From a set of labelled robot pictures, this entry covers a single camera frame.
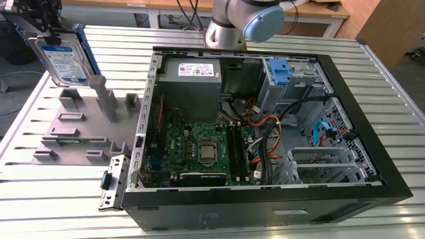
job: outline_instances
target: sticker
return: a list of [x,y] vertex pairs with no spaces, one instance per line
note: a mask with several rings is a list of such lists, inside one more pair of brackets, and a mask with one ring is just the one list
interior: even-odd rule
[[261,178],[261,172],[260,171],[254,171],[253,172],[253,177],[254,178]]
[[60,78],[69,82],[85,82],[80,59],[72,48],[66,46],[41,46],[41,48]]
[[181,63],[178,64],[178,76],[212,76],[213,77],[213,65]]
[[126,6],[137,6],[137,7],[145,7],[144,4],[136,4],[136,3],[128,3]]
[[260,108],[257,106],[252,106],[252,110],[256,111],[256,113],[260,112]]

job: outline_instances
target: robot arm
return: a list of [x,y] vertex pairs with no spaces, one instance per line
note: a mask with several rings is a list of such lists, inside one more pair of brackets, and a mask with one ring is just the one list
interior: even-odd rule
[[280,30],[285,12],[280,0],[214,0],[205,42],[209,48],[241,49],[245,38],[266,41]]
[[61,28],[58,20],[60,0],[7,0],[0,4],[0,13],[24,31],[43,36],[50,45],[60,44],[53,28]]

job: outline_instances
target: metal workbench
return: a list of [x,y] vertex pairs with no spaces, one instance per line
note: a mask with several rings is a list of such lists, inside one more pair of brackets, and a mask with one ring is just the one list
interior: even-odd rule
[[[114,95],[142,95],[152,46],[202,47],[194,31],[86,26],[86,38]],[[338,224],[144,232],[125,212],[97,212],[101,166],[32,165],[61,89],[45,74],[0,144],[0,238],[420,238],[425,235],[425,117],[369,50],[354,40],[277,36],[249,50],[328,54],[414,196]],[[90,89],[80,94],[93,95]]]

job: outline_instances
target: metal bracket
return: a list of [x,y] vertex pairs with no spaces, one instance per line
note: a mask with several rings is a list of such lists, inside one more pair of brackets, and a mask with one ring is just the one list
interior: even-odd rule
[[97,210],[121,211],[121,200],[125,188],[129,158],[125,155],[112,157],[109,168],[104,173],[100,187],[102,189]]

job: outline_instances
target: wire bundle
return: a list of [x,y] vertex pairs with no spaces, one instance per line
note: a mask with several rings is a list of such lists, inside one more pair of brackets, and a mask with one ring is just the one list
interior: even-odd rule
[[186,15],[186,12],[185,12],[184,8],[181,7],[180,0],[176,0],[176,1],[177,1],[178,8],[180,8],[180,10],[181,10],[181,13],[184,14],[186,20],[189,21],[188,25],[184,26],[181,29],[182,29],[182,30],[186,30],[186,29],[190,27],[190,25],[193,25],[193,27],[197,28],[197,26],[193,24],[193,19],[194,19],[194,17],[197,17],[197,20],[198,20],[198,23],[200,23],[200,30],[204,31],[201,19],[200,19],[200,16],[198,16],[198,14],[197,14],[197,10],[198,10],[198,0],[196,0],[194,6],[193,6],[192,0],[189,0],[190,6],[192,6],[192,10],[193,10],[193,15],[192,15],[192,18],[190,18],[190,19],[189,19],[188,15]]

